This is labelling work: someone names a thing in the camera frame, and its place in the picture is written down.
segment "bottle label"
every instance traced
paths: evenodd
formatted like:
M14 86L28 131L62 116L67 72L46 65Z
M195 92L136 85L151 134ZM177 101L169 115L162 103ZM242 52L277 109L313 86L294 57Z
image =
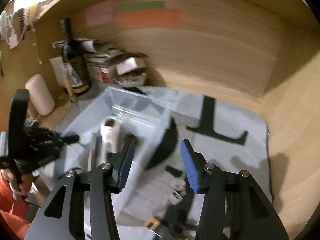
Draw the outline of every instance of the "bottle label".
M72 88L78 88L83 86L83 82L80 79L80 77L78 76L78 74L75 72L75 70L73 69L73 67L71 66L70 63L64 63L64 66L67 70L67 74L68 74L68 79L70 81L70 85Z

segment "bottle neck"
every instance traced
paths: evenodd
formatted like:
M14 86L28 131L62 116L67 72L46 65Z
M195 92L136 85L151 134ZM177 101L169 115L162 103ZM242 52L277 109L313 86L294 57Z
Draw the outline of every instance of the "bottle neck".
M64 20L61 20L61 25L65 33L65 41L69 43L73 40L72 30L71 30L71 23L70 18L66 18Z

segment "orange sticky note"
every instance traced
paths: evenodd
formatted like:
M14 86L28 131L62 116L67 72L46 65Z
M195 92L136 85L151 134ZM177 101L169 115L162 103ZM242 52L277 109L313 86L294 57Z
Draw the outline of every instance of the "orange sticky note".
M98 3L85 9L85 19L87 26L95 26L98 24L112 21L113 5L112 0Z
M181 11L178 9L147 9L119 12L120 28L158 27L179 29Z

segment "blue ribbed rubber pad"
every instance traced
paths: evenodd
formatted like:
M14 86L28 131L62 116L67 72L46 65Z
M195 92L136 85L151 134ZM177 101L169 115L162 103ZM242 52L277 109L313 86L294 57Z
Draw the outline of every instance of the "blue ribbed rubber pad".
M128 140L122 151L125 153L123 156L122 163L118 170L118 180L117 180L117 188L121 191L125 185L127 184L130 168L132 165L132 160L134 157L134 141Z
M180 147L181 157L184 163L184 169L186 171L190 187L195 193L199 193L199 174L194 163L196 153L193 151L189 140L182 140Z

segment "gray fabric mat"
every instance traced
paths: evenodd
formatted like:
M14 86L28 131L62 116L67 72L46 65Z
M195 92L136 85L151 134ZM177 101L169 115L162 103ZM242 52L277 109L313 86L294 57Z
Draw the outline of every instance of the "gray fabric mat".
M105 84L96 86L94 93L100 93L106 87ZM140 89L148 96L171 105L179 143L168 159L146 170L141 176L134 193L117 219L121 239L153 239L154 234L144 227L144 222L152 217L154 210L164 205L166 198L172 194L174 178L164 168L170 165L183 170L180 141L186 138L196 152L202 153L207 161L215 163L222 170L234 173L248 170L272 201L267 152L268 127L262 117L231 103L217 100L214 130L233 138L239 137L245 130L249 132L244 146L232 144L186 130L186 126L198 126L204 96L161 87ZM70 113L55 128L56 131L62 132L93 100L90 95L84 96L72 106ZM189 213L191 224L197 225L199 222L203 198L204 195L196 195L194 199Z

